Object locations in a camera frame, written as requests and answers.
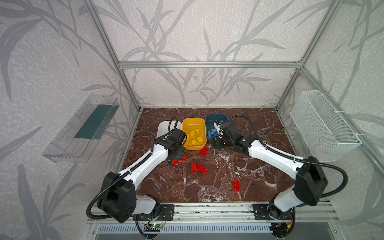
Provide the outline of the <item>red lego brick front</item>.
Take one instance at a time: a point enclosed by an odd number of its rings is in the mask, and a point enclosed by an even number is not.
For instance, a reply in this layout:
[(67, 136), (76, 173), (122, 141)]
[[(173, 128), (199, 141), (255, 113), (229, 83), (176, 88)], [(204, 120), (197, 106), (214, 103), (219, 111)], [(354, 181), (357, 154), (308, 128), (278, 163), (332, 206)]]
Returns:
[(240, 191), (240, 180), (239, 179), (233, 179), (233, 191), (234, 192)]

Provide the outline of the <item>blue lego brick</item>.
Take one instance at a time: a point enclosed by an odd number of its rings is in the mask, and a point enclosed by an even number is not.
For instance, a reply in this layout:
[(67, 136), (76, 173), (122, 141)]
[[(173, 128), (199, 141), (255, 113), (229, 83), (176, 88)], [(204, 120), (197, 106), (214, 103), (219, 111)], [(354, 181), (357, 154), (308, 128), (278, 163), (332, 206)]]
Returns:
[(213, 130), (210, 130), (210, 131), (207, 132), (207, 138), (209, 140), (211, 140), (211, 139), (213, 139), (213, 138), (215, 138), (217, 136), (218, 136), (218, 131), (216, 129), (213, 129)]

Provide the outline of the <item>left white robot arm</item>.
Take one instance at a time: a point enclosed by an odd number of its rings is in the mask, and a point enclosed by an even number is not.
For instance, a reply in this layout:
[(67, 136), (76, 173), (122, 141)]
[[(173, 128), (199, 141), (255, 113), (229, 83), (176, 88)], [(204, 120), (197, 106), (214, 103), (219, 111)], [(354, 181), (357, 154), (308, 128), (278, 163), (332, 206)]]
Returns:
[(91, 200), (86, 216), (92, 220), (113, 218), (124, 223), (138, 215), (160, 215), (160, 201), (148, 195), (139, 196), (136, 191), (142, 181), (161, 163), (177, 155), (183, 148), (187, 134), (172, 129), (156, 138), (150, 149), (132, 165), (119, 173), (108, 173), (101, 191)]

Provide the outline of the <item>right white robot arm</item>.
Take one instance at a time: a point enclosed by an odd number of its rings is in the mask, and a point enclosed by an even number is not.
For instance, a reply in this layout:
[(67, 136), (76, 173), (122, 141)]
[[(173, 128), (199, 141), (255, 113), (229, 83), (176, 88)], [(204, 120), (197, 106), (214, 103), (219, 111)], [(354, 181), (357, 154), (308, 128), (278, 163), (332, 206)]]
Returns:
[(273, 219), (279, 219), (283, 213), (299, 205), (315, 206), (328, 185), (328, 180), (318, 160), (307, 160), (280, 151), (259, 140), (257, 136), (242, 135), (231, 122), (216, 126), (215, 137), (220, 147), (259, 159), (287, 174), (295, 184), (273, 197), (267, 207), (267, 213)]

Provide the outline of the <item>small red lego brick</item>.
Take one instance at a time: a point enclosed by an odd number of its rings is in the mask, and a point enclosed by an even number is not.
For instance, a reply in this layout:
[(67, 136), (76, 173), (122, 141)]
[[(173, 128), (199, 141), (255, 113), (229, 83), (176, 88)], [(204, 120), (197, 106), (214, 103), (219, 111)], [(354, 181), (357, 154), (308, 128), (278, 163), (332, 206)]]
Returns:
[(192, 163), (192, 164), (191, 164), (191, 171), (192, 171), (193, 173), (197, 172), (197, 164), (195, 164), (195, 163)]

